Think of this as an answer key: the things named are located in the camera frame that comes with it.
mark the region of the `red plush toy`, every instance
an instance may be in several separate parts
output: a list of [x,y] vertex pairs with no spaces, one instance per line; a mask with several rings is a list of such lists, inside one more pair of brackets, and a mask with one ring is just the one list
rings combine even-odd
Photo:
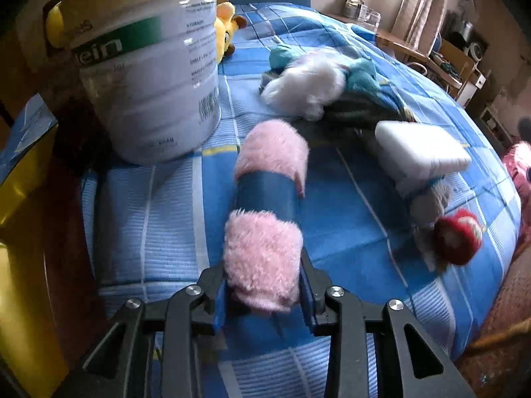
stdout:
[[483,243],[482,227],[467,210],[441,217],[433,229],[435,252],[454,265],[466,265]]

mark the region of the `protein container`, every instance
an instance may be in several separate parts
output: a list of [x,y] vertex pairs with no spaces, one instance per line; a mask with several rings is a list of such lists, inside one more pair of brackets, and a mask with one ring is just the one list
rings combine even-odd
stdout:
[[216,0],[63,0],[64,33],[116,153],[153,165],[220,120]]

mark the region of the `metal screw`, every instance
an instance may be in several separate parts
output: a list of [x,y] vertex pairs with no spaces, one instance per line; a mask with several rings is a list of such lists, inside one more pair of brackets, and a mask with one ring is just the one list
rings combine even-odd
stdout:
[[125,306],[132,310],[136,310],[140,305],[142,305],[142,301],[139,298],[131,298],[125,302]]
[[187,287],[187,294],[190,296],[197,296],[202,292],[201,288],[197,284],[192,284]]
[[344,295],[344,288],[339,286],[332,286],[328,288],[327,292],[330,296],[333,296],[334,298],[340,298]]
[[391,299],[388,304],[389,308],[394,311],[400,311],[404,309],[404,303],[399,299]]

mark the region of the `blue plaid bedsheet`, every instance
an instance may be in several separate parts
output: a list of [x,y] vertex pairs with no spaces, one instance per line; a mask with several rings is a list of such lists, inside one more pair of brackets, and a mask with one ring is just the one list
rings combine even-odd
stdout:
[[[155,301],[194,283],[222,257],[233,202],[237,146],[260,121],[278,117],[262,103],[260,75],[283,42],[304,50],[330,46],[369,55],[419,121],[443,127],[472,157],[448,176],[447,209],[465,207],[485,226],[480,252],[464,267],[439,273],[416,248],[410,218],[391,180],[356,142],[311,149],[301,227],[316,267],[360,299],[404,300],[452,358],[485,319],[509,267],[520,202],[495,151],[443,90],[391,59],[348,26],[289,4],[238,6],[249,26],[219,66],[221,122],[200,151],[152,167],[116,161],[83,187],[87,243],[108,315],[129,297]],[[371,395],[376,396],[372,336],[367,336]],[[325,388],[329,339],[312,337],[301,310],[271,318],[230,318],[201,343],[205,397],[309,397]]]

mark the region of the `curtain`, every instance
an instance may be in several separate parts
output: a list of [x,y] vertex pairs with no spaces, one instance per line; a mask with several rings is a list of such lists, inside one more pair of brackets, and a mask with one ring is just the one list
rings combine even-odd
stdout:
[[439,33],[448,0],[402,0],[391,33],[429,54]]

